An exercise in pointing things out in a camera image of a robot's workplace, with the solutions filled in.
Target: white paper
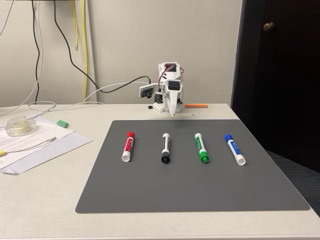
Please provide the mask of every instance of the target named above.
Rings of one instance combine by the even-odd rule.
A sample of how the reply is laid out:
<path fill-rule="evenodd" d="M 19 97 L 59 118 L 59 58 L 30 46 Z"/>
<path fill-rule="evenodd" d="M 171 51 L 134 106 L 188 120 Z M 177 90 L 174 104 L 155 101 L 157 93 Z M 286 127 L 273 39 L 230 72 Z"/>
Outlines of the white paper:
<path fill-rule="evenodd" d="M 50 145 L 53 142 L 69 135 L 72 132 L 73 130 L 37 121 L 37 129 L 33 133 L 28 134 L 26 136 L 11 137 L 7 136 L 5 130 L 0 130 L 0 149 L 4 150 L 5 152 L 16 151 L 19 149 L 32 147 L 45 140 L 56 137 L 56 140 L 48 143 Z M 1 156 L 0 169 L 40 150 L 43 147 L 48 146 L 48 144 L 44 143 L 43 145 L 30 150 L 8 153 L 4 156 Z"/>
<path fill-rule="evenodd" d="M 42 117 L 35 119 L 37 122 L 43 122 L 54 125 L 53 122 L 48 121 Z M 64 153 L 67 153 L 73 149 L 81 147 L 92 140 L 82 136 L 76 132 L 72 132 L 69 135 L 53 142 L 52 144 L 12 163 L 1 169 L 0 172 L 3 174 L 18 175 L 29 169 L 32 169 L 46 161 L 49 161 L 55 157 L 58 157 Z"/>

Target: blue marker cap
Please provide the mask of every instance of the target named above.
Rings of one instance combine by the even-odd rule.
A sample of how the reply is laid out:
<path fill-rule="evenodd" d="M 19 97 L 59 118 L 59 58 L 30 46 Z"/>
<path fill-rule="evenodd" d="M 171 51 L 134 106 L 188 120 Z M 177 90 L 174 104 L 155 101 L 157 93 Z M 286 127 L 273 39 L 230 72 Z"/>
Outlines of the blue marker cap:
<path fill-rule="evenodd" d="M 226 142 L 228 142 L 229 140 L 233 140 L 233 139 L 232 139 L 232 136 L 230 134 L 226 134 L 226 135 L 224 135 L 224 140 Z"/>

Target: white table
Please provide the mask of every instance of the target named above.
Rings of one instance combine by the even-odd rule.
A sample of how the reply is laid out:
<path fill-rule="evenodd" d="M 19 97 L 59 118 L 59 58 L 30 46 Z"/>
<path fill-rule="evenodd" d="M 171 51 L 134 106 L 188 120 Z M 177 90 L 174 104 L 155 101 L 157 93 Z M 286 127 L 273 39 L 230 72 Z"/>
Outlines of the white table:
<path fill-rule="evenodd" d="M 63 120 L 93 142 L 21 175 L 0 175 L 2 239 L 320 239 L 320 218 L 306 211 L 102 213 L 75 212 L 113 120 L 238 119 L 227 104 L 188 108 L 172 118 L 145 104 L 76 106 L 43 117 Z M 47 105 L 36 108 L 46 109 Z M 0 114 L 8 108 L 0 108 Z M 0 117 L 0 125 L 26 106 Z"/>

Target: wall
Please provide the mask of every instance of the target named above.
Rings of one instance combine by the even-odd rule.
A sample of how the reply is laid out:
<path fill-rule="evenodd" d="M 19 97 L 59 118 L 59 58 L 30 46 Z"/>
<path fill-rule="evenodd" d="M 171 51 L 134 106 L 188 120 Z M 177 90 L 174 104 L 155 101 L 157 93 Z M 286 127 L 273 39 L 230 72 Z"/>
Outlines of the wall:
<path fill-rule="evenodd" d="M 10 3 L 9 0 L 0 0 L 0 28 Z M 34 1 L 34 6 L 37 12 L 37 0 Z M 84 95 L 84 76 L 70 63 L 67 45 L 54 21 L 53 1 L 41 0 L 39 9 L 43 64 L 38 101 L 52 101 L 57 104 L 81 102 Z M 56 1 L 56 19 L 68 39 L 74 63 L 82 66 L 82 48 L 75 51 L 75 22 L 71 1 Z M 37 21 L 35 25 L 40 48 Z M 19 105 L 30 94 L 36 83 L 37 56 L 31 1 L 15 0 L 0 36 L 0 107 Z M 35 92 L 27 103 L 35 101 Z"/>
<path fill-rule="evenodd" d="M 81 1 L 76 2 L 79 13 Z M 57 21 L 70 43 L 74 63 L 83 69 L 82 48 L 74 50 L 71 1 L 56 4 Z M 241 0 L 90 0 L 97 84 L 102 87 L 142 75 L 156 82 L 158 63 L 177 61 L 189 73 L 183 84 L 184 102 L 230 104 L 241 4 Z M 9 5 L 0 0 L 0 25 Z M 51 1 L 40 2 L 40 24 L 43 67 L 38 100 L 82 101 L 84 77 L 70 64 Z M 29 95 L 36 82 L 36 60 L 31 3 L 15 1 L 0 36 L 0 107 L 18 105 Z M 132 84 L 114 93 L 99 93 L 98 100 L 151 103 L 138 98 L 138 89 L 139 84 Z"/>
<path fill-rule="evenodd" d="M 148 75 L 158 63 L 177 61 L 189 72 L 184 102 L 231 102 L 241 0 L 90 1 L 96 79 L 100 86 Z M 138 101 L 135 84 L 105 103 Z"/>

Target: orange stick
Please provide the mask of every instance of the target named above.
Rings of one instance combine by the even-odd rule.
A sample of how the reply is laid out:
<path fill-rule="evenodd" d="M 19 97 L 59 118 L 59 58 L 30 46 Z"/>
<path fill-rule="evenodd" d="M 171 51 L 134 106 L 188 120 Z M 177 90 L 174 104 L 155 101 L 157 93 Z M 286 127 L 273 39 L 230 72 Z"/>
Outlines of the orange stick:
<path fill-rule="evenodd" d="M 185 108 L 207 108 L 208 104 L 185 104 Z"/>

